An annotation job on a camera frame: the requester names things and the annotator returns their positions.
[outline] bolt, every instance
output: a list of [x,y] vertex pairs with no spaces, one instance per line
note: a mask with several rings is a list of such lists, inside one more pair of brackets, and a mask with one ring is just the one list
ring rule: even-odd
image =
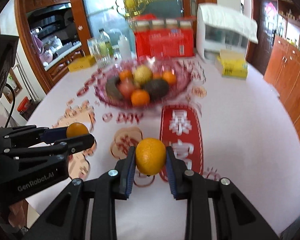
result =
[[193,176],[194,175],[194,171],[192,171],[192,170],[186,170],[185,171],[185,175],[186,176]]
[[57,157],[58,160],[62,160],[64,158],[64,156],[61,155],[61,154],[57,155],[56,157]]
[[227,179],[227,178],[222,178],[221,179],[221,183],[223,184],[223,185],[229,185],[230,184],[230,180],[229,179]]
[[72,184],[75,185],[75,186],[80,185],[81,184],[81,179],[73,179]]
[[108,171],[109,176],[114,177],[118,175],[118,171],[117,170],[110,170]]

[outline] table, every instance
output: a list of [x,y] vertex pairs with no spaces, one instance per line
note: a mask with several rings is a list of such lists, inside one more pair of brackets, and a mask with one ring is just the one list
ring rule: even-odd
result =
[[[188,126],[163,131],[162,139],[170,140],[165,137],[170,132],[179,147],[178,158],[204,177],[231,179],[274,231],[282,232],[300,215],[300,143],[281,102],[251,66],[244,81],[222,78],[199,56],[179,62],[192,72],[193,81],[169,102],[172,106],[165,107],[164,118],[162,106],[123,111],[100,102],[91,79],[97,69],[92,67],[62,78],[28,124],[55,127],[83,122],[97,145],[74,157],[77,167],[71,168],[70,176],[89,180],[113,169],[129,145],[142,138],[160,138],[161,122],[171,120],[173,111],[183,117],[187,113]],[[199,141],[186,141],[186,132],[194,132]],[[41,214],[70,181],[27,200]],[[145,177],[136,172],[135,184],[128,201],[116,201],[118,239],[183,239],[186,201],[173,199],[165,174]]]

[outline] red chinese character banner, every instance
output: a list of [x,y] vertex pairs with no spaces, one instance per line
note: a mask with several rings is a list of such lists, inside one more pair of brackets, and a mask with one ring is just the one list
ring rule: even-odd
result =
[[[189,170],[203,174],[203,146],[201,128],[196,110],[189,105],[164,106],[161,116],[160,140],[172,146],[177,159],[183,160]],[[166,168],[160,177],[168,181]]]

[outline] avocado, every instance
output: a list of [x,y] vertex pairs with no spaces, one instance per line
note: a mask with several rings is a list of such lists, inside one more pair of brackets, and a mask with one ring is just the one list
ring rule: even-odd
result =
[[155,101],[157,99],[163,98],[169,92],[169,84],[163,79],[153,79],[148,81],[143,89],[147,91],[150,95],[150,99]]
[[112,77],[107,80],[106,92],[107,96],[112,100],[123,100],[123,96],[117,89],[117,84],[120,83],[120,77]]

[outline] door handle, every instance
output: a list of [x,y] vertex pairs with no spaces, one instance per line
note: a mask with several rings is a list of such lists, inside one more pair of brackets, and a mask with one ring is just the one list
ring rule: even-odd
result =
[[197,16],[197,0],[190,0],[190,15]]

